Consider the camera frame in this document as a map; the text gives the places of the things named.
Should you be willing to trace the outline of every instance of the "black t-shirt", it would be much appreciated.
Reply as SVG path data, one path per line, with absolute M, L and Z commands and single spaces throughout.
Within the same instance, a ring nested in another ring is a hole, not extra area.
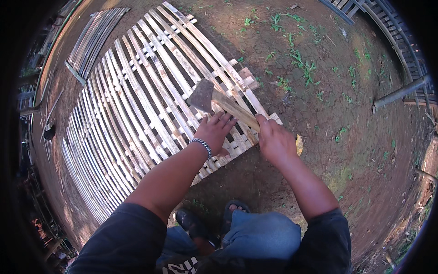
M 68 273 L 350 273 L 351 240 L 340 209 L 309 221 L 289 261 L 173 256 L 161 265 L 166 225 L 148 209 L 123 203 L 95 231 Z

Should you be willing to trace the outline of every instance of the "sandal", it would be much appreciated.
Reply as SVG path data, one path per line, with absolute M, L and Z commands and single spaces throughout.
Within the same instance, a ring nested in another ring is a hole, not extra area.
M 222 222 L 222 227 L 220 229 L 221 235 L 227 234 L 228 231 L 230 231 L 230 229 L 231 229 L 231 221 L 233 220 L 233 212 L 230 210 L 231 205 L 236 205 L 237 207 L 241 206 L 242 207 L 241 210 L 245 210 L 245 212 L 251 213 L 251 211 L 249 210 L 249 207 L 245 203 L 243 203 L 239 200 L 229 201 L 226 204 L 225 211 L 223 213 L 223 222 Z
M 209 233 L 204 223 L 191 211 L 181 208 L 176 212 L 175 219 L 185 231 L 189 232 L 190 238 L 201 237 L 207 239 L 215 249 L 220 247 L 219 238 Z

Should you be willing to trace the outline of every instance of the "bare soil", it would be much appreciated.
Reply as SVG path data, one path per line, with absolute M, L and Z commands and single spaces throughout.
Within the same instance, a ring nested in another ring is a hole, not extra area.
M 416 203 L 420 184 L 413 169 L 423 160 L 430 132 L 424 110 L 404 106 L 401 100 L 371 113 L 373 99 L 404 83 L 399 61 L 377 26 L 360 11 L 353 17 L 355 24 L 349 26 L 317 0 L 300 0 L 296 3 L 300 7 L 293 10 L 286 8 L 292 4 L 285 0 L 170 3 L 182 7 L 184 14 L 192 13 L 198 19 L 197 28 L 228 60 L 243 57 L 237 66 L 248 67 L 260 77 L 263 85 L 254 91 L 255 95 L 269 114 L 276 112 L 291 132 L 303 136 L 301 158 L 338 198 L 350 225 L 353 264 L 364 264 L 370 254 L 382 249 L 394 224 L 409 215 Z M 148 9 L 159 4 L 140 0 L 84 1 L 58 40 L 43 77 L 44 81 L 53 73 L 46 97 L 49 111 L 62 88 L 66 90 L 50 118 L 58 126 L 51 161 L 47 160 L 43 143 L 39 143 L 41 117 L 35 117 L 34 122 L 34 157 L 53 208 L 78 249 L 98 224 L 75 188 L 61 153 L 68 115 L 81 91 L 63 61 L 91 13 L 112 7 L 132 8 L 105 42 L 99 60 L 117 37 L 121 38 Z M 281 15 L 278 25 L 282 28 L 272 29 L 271 16 L 288 12 L 306 21 Z M 245 26 L 245 18 L 254 22 Z M 312 33 L 311 26 L 318 35 Z M 299 50 L 303 63 L 315 64 L 311 76 L 314 83 L 320 82 L 318 85 L 309 83 L 305 87 L 303 69 L 292 64 L 296 59 L 290 56 L 289 32 L 297 34 L 293 36 L 293 48 Z M 272 52 L 276 53 L 267 59 Z M 355 69 L 354 77 L 350 66 Z M 278 77 L 287 79 L 292 90 L 285 92 L 286 86 L 270 84 L 279 81 Z M 194 210 L 218 232 L 221 214 L 230 199 L 248 203 L 253 212 L 283 213 L 302 227 L 303 234 L 306 230 L 290 187 L 263 159 L 258 147 L 193 186 L 180 206 Z M 385 268 L 381 262 L 372 266 L 376 273 Z

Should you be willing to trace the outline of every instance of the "wooden axe handle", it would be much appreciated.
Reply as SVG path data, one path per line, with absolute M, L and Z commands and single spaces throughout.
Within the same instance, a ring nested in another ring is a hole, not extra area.
M 212 101 L 216 102 L 221 108 L 226 110 L 228 113 L 231 113 L 234 117 L 239 119 L 240 121 L 247 124 L 250 128 L 253 128 L 255 131 L 260 133 L 260 126 L 258 125 L 257 119 L 252 115 L 251 112 L 248 112 L 246 109 L 242 108 L 235 102 L 233 102 L 230 98 L 223 95 L 221 92 L 213 89 L 212 93 Z

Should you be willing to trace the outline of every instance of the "silver chain bracelet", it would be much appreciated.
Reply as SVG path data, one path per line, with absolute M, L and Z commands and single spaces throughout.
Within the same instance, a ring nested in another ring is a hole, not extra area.
M 211 157 L 212 157 L 212 149 L 210 148 L 210 146 L 207 144 L 206 141 L 201 140 L 199 138 L 193 138 L 192 140 L 190 140 L 189 144 L 191 142 L 198 142 L 198 143 L 202 144 L 207 149 L 207 152 L 208 152 L 208 159 L 207 160 L 211 159 Z

